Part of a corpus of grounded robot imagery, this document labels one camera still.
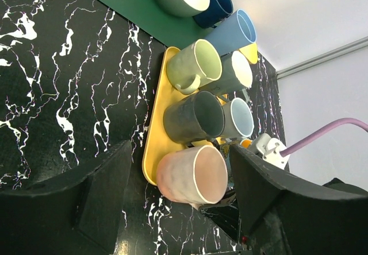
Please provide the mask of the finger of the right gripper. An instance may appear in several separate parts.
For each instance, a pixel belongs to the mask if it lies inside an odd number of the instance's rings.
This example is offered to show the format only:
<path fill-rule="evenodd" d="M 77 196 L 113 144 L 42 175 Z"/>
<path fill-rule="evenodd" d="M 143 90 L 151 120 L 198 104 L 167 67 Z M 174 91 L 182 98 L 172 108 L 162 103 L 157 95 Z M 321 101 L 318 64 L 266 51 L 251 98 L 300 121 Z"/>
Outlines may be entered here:
<path fill-rule="evenodd" d="M 214 222 L 232 241 L 240 242 L 241 218 L 236 206 L 204 204 L 199 212 Z"/>

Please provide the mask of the grey faceted mug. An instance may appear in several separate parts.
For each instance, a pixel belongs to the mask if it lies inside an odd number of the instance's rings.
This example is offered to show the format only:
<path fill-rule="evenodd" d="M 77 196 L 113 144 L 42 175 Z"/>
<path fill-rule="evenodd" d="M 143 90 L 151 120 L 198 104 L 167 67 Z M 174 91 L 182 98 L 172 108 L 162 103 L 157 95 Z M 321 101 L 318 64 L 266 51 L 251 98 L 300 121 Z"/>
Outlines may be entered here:
<path fill-rule="evenodd" d="M 222 74 L 218 80 L 208 83 L 199 90 L 210 91 L 215 96 L 251 88 L 253 75 L 246 57 L 239 51 L 221 57 Z"/>

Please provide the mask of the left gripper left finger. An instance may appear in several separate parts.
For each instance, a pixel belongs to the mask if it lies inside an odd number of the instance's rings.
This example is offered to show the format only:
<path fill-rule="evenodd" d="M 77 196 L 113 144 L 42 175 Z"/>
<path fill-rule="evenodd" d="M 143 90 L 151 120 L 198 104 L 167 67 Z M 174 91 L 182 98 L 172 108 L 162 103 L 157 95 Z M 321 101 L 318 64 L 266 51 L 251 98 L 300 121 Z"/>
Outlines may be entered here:
<path fill-rule="evenodd" d="M 1 192 L 2 254 L 113 254 L 132 144 L 23 190 Z"/>

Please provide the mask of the blue mug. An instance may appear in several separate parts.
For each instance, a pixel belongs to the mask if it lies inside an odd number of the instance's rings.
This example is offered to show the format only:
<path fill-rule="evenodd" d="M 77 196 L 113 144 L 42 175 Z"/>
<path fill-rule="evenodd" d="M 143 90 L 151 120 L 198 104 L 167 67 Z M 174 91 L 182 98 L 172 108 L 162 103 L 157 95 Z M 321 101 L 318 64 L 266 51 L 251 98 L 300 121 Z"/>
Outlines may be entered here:
<path fill-rule="evenodd" d="M 231 144 L 240 144 L 244 148 L 248 148 L 252 144 L 252 140 L 245 138 L 241 140 L 230 140 L 230 142 L 220 144 L 219 151 L 221 152 L 228 169 L 231 167 L 229 159 L 229 148 Z"/>

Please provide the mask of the sage green mug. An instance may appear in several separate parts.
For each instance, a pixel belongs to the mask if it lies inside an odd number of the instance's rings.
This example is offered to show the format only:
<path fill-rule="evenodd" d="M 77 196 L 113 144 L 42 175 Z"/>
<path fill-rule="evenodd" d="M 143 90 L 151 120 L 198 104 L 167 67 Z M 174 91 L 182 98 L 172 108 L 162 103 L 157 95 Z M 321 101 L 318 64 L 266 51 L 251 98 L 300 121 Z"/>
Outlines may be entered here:
<path fill-rule="evenodd" d="M 220 79 L 223 67 L 215 47 L 198 39 L 173 56 L 166 67 L 169 82 L 183 95 Z"/>

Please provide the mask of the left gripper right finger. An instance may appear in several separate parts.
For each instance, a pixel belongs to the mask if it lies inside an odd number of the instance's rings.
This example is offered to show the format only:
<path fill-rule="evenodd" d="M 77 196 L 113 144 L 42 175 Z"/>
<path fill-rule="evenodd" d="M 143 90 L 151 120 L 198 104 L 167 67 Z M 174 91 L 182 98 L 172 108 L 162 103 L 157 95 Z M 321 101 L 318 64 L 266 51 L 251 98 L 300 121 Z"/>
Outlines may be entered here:
<path fill-rule="evenodd" d="M 367 253 L 367 196 L 311 183 L 238 144 L 229 155 L 253 254 Z"/>

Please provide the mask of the white grey mug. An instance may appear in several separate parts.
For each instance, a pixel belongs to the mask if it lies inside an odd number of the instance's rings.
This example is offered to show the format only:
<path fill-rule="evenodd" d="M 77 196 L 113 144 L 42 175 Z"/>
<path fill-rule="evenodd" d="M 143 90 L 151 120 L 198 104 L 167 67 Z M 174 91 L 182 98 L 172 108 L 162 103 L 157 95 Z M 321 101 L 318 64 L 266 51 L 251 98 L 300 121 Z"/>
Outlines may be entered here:
<path fill-rule="evenodd" d="M 254 120 L 248 104 L 241 98 L 234 98 L 222 106 L 225 126 L 223 138 L 249 137 L 254 131 Z"/>

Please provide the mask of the pink mug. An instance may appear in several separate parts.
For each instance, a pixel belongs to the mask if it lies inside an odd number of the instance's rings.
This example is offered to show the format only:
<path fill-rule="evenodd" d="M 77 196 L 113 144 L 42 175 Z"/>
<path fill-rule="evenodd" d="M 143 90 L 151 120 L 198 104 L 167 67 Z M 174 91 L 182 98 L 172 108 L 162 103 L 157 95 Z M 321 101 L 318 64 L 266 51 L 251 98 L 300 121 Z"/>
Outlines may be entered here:
<path fill-rule="evenodd" d="M 161 194 L 172 202 L 216 204 L 227 190 L 227 166 L 214 146 L 187 148 L 159 161 L 156 183 Z"/>

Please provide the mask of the dark teal mug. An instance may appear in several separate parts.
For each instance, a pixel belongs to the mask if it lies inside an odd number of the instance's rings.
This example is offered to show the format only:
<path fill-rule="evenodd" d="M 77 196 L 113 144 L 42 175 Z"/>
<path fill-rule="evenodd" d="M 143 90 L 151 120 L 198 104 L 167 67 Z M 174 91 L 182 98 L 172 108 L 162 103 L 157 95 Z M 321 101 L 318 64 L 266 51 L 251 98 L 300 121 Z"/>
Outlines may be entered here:
<path fill-rule="evenodd" d="M 211 92 L 199 91 L 166 108 L 163 125 L 176 143 L 213 141 L 224 131 L 224 109 Z"/>

